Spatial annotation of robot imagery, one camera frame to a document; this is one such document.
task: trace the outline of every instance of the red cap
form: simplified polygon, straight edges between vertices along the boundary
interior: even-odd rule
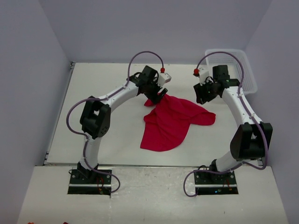
[[[199,74],[199,70],[198,69],[194,69],[194,74],[198,75]]]

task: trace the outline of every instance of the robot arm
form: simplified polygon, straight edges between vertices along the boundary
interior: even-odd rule
[[[257,123],[261,126],[268,146],[273,131],[271,124],[263,123],[256,116],[241,88],[240,94],[247,107],[247,110],[245,109],[239,99],[238,86],[240,83],[238,79],[230,79],[226,65],[213,67],[213,78],[206,80],[206,82],[194,86],[197,103],[204,104],[219,95],[230,108],[238,127],[230,142],[230,151],[223,157],[214,160],[211,168],[214,171],[222,172],[236,167],[243,161],[263,158],[265,156],[263,139],[251,116],[254,116]]]
[[[167,73],[158,73],[151,67],[145,66],[142,72],[130,76],[129,82],[124,83],[121,88],[99,97],[105,100],[92,100],[95,97],[90,97],[91,100],[85,103],[80,118],[82,130],[88,136],[85,157],[82,156],[77,165],[77,169],[82,175],[91,180],[96,177],[88,165],[97,169],[100,142],[110,128],[111,113],[118,106],[141,93],[157,104],[167,92],[166,88],[160,92],[162,86],[170,80],[171,77]]]

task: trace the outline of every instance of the red cloth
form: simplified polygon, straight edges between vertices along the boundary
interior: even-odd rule
[[[147,100],[145,106],[153,106]],[[140,148],[163,152],[179,146],[190,124],[212,125],[216,114],[189,100],[165,95],[160,103],[144,116],[145,130]]]

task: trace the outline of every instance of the gray wall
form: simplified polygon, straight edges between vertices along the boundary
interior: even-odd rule
[[[0,1],[0,223],[16,223],[54,127],[69,62],[37,0]]]
[[[289,222],[299,222],[299,1],[274,0],[246,53],[258,84],[250,100],[273,125],[270,162]]]
[[[124,62],[141,50],[196,63],[206,49],[244,49],[271,0],[39,0],[73,61]],[[157,62],[141,56],[137,62]]]

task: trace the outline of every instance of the white table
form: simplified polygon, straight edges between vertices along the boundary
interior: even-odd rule
[[[270,167],[235,171],[238,195],[188,198],[192,168],[113,168],[121,188],[109,196],[68,195],[71,167],[35,167],[18,224],[287,224]],[[194,193],[194,178],[187,181]]]
[[[145,64],[133,64],[131,74],[142,71]],[[161,65],[149,64],[160,70]],[[195,65],[165,65],[166,72],[172,76],[165,87],[168,94],[196,102],[193,86],[199,82],[194,77]],[[65,124],[68,110],[76,102],[91,95],[99,97],[124,83],[128,64],[118,63],[76,63],[60,114],[47,162],[50,164],[76,164],[82,153],[83,137],[71,133]],[[232,78],[235,74],[229,68]],[[216,113],[212,126],[191,125],[184,142],[167,152],[153,152],[140,149],[144,131],[143,117],[152,108],[143,106],[144,95],[130,99],[111,116],[109,132],[103,137],[100,164],[149,165],[149,166],[199,166],[209,165],[212,160],[223,156],[236,132],[235,120],[221,98],[203,105]],[[81,130],[79,119],[84,105],[79,106],[71,115],[71,126]]]

